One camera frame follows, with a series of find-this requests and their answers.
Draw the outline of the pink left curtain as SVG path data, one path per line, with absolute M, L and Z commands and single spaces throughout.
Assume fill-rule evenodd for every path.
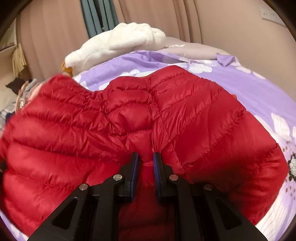
M 16 33 L 37 80 L 61 72 L 65 57 L 88 40 L 80 1 L 31 1 L 16 19 Z

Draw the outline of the white wall shelf unit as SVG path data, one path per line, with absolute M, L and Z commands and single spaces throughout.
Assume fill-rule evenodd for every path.
M 1 57 L 9 56 L 15 51 L 17 47 L 16 38 L 16 19 L 10 25 L 10 27 L 5 32 L 3 38 L 1 39 Z

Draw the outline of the blue-grey sheer curtain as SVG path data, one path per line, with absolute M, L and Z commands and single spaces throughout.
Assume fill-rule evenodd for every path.
M 81 0 L 80 3 L 89 38 L 112 30 L 119 24 L 112 0 Z

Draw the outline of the tan folded garment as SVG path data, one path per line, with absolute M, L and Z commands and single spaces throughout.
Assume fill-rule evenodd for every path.
M 18 113 L 27 102 L 27 95 L 29 93 L 29 81 L 26 81 L 20 90 L 18 91 L 18 95 L 16 97 L 16 105 L 15 105 L 15 113 Z

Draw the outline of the plaid grey blanket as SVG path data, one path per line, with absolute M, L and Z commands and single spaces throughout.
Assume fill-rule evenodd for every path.
M 1 128 L 5 126 L 6 120 L 8 120 L 11 117 L 11 115 L 15 113 L 15 109 L 16 103 L 12 102 L 1 110 Z

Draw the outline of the grey bed blanket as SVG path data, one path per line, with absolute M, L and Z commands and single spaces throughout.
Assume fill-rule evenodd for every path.
M 215 60 L 217 59 L 216 54 L 230 55 L 226 51 L 215 47 L 199 43 L 188 43 L 172 37 L 166 37 L 165 47 L 159 52 L 194 60 Z

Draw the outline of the yellow hanging fringe cloth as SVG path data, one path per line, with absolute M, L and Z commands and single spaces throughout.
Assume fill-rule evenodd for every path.
M 15 77 L 19 77 L 22 71 L 27 67 L 25 55 L 23 53 L 22 46 L 17 45 L 16 49 L 12 54 L 13 58 L 13 73 Z

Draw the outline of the dark brown cushion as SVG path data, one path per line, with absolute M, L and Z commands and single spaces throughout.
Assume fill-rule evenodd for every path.
M 15 78 L 12 82 L 6 85 L 6 88 L 9 88 L 18 95 L 19 90 L 22 88 L 22 86 L 25 84 L 25 80 L 22 78 Z

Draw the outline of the white wall power strip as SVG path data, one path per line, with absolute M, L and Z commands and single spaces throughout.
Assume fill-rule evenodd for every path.
M 272 9 L 260 9 L 261 18 L 266 21 L 270 21 L 279 25 L 282 25 L 285 27 L 285 23 L 282 21 L 282 19 L 277 15 L 275 11 Z

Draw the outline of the pink right curtain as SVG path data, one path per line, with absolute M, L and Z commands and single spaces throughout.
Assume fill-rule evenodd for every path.
M 195 1 L 122 0 L 113 1 L 113 4 L 121 23 L 147 23 L 168 37 L 191 43 L 202 42 Z

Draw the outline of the pink folded garment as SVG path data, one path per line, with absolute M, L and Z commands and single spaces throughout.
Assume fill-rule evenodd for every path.
M 39 93 L 41 87 L 48 82 L 49 79 L 46 79 L 45 81 L 42 82 L 37 82 L 36 79 L 34 79 L 32 82 L 35 81 L 35 85 L 31 86 L 31 84 L 28 85 L 28 87 L 25 89 L 24 93 L 24 105 L 29 104 Z

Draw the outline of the pink curtain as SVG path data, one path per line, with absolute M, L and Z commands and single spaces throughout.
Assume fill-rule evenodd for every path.
M 147 23 L 168 37 L 191 43 L 202 42 L 195 1 L 122 0 L 113 1 L 113 4 L 121 23 Z
M 31 1 L 16 19 L 16 33 L 37 80 L 61 72 L 65 57 L 88 40 L 80 1 Z

